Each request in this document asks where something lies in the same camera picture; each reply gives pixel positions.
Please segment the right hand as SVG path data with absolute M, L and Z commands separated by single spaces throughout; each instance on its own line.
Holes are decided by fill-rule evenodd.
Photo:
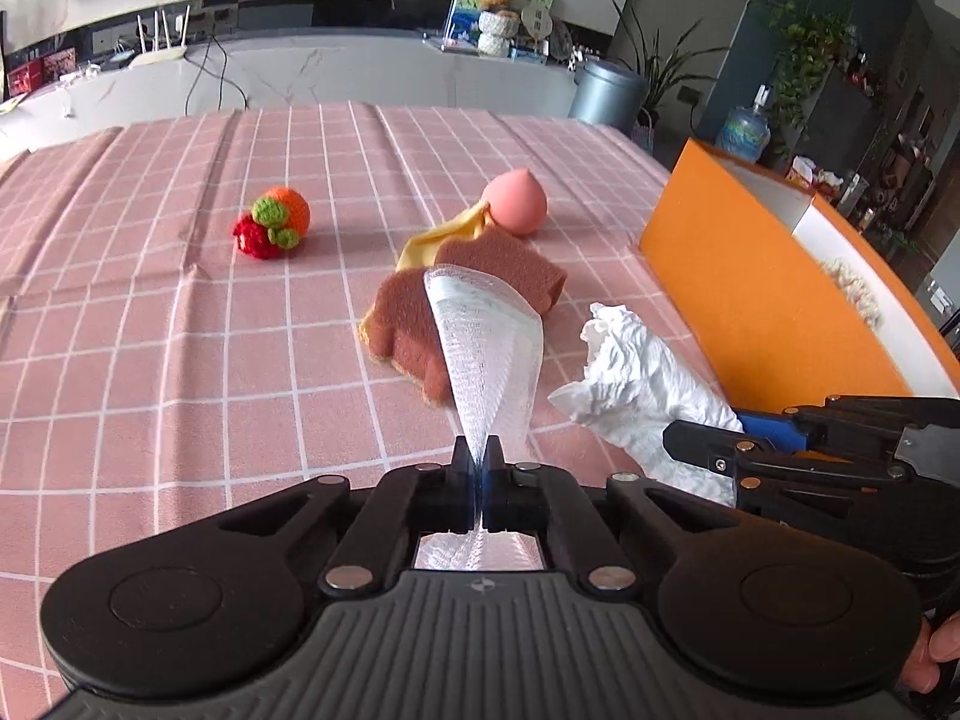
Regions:
M 923 621 L 918 640 L 901 672 L 901 681 L 907 688 L 929 694 L 940 679 L 940 667 L 957 660 L 960 653 L 960 614 L 933 628 Z

